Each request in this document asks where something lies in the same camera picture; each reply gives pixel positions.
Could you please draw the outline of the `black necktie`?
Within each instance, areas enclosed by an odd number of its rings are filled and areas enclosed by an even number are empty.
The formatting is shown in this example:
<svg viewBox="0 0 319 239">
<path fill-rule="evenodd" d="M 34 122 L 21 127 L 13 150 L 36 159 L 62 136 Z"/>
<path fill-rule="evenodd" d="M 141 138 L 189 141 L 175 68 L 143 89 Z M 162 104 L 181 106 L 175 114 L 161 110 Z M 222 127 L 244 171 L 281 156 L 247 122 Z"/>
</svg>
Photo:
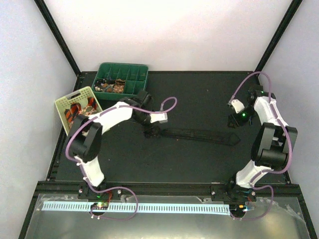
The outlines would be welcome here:
<svg viewBox="0 0 319 239">
<path fill-rule="evenodd" d="M 162 129 L 161 137 L 204 141 L 228 146 L 235 146 L 241 141 L 240 137 L 233 132 L 185 128 Z"/>
</svg>

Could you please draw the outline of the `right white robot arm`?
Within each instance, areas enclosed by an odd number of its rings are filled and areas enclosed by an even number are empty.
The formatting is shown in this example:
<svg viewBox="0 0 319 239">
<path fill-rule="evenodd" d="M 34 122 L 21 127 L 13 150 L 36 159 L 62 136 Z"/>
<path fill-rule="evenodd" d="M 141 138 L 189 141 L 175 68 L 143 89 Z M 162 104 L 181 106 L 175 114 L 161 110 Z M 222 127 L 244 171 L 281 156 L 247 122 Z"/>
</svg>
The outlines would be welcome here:
<svg viewBox="0 0 319 239">
<path fill-rule="evenodd" d="M 226 193 L 232 201 L 247 199 L 255 184 L 268 173 L 281 172 L 288 166 L 298 131 L 281 117 L 273 93 L 260 85 L 248 91 L 248 104 L 231 99 L 235 111 L 228 117 L 228 127 L 236 128 L 258 116 L 261 127 L 251 148 L 250 161 L 228 181 Z"/>
</svg>

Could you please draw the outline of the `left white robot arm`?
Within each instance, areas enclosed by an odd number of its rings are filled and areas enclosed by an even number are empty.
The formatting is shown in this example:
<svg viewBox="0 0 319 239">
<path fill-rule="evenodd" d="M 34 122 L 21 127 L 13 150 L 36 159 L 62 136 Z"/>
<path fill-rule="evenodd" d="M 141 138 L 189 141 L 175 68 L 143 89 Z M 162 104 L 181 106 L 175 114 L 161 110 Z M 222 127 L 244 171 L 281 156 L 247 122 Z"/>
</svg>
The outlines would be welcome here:
<svg viewBox="0 0 319 239">
<path fill-rule="evenodd" d="M 167 121 L 167 110 L 153 111 L 147 108 L 151 97 L 142 91 L 135 98 L 124 97 L 113 106 L 91 116 L 78 116 L 70 130 L 65 156 L 80 168 L 83 180 L 90 186 L 89 192 L 96 199 L 103 198 L 107 186 L 102 183 L 105 176 L 101 170 L 98 154 L 102 136 L 117 124 L 134 119 L 138 123 L 152 127 L 160 121 Z"/>
</svg>

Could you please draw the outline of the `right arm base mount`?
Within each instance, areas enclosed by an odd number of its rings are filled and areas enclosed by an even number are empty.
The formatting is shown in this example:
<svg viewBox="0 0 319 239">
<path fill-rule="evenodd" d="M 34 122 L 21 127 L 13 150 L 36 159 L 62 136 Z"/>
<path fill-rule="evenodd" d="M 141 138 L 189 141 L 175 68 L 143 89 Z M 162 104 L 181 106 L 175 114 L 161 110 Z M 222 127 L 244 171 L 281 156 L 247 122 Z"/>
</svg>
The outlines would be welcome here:
<svg viewBox="0 0 319 239">
<path fill-rule="evenodd" d="M 255 208 L 255 192 L 252 189 L 235 186 L 228 187 L 224 184 L 213 184 L 210 187 L 212 201 L 223 202 L 229 205 L 232 216 L 242 219 L 245 214 Z"/>
</svg>

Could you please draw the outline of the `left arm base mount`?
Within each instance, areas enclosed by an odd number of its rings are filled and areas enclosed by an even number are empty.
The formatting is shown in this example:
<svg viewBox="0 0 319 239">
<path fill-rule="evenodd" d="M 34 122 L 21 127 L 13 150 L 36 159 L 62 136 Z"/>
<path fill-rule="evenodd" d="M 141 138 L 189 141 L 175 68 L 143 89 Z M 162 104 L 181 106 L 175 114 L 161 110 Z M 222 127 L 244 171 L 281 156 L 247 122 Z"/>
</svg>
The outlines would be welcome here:
<svg viewBox="0 0 319 239">
<path fill-rule="evenodd" d="M 123 189 L 114 189 L 104 193 L 96 193 L 90 189 L 86 182 L 82 182 L 78 188 L 78 199 L 92 202 L 89 211 L 95 216 L 104 215 L 112 201 L 119 201 Z"/>
</svg>

